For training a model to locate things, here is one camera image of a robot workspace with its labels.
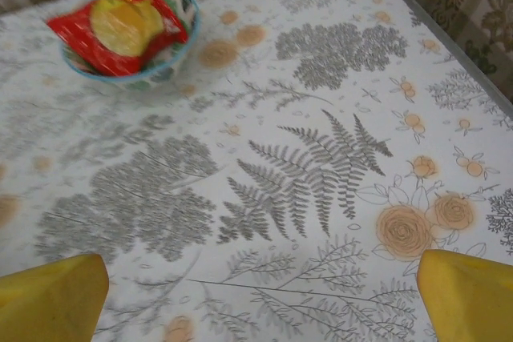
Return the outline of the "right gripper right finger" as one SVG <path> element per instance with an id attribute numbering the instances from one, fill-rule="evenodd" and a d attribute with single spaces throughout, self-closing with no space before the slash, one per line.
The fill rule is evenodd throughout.
<path id="1" fill-rule="evenodd" d="M 439 341 L 512 341 L 511 265 L 428 250 L 417 285 Z"/>

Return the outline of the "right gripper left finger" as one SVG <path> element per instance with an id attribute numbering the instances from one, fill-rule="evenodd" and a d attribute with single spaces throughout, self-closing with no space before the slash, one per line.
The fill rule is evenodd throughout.
<path id="1" fill-rule="evenodd" d="M 90 341 L 107 298 L 102 256 L 77 255 L 1 278 L 2 341 Z"/>

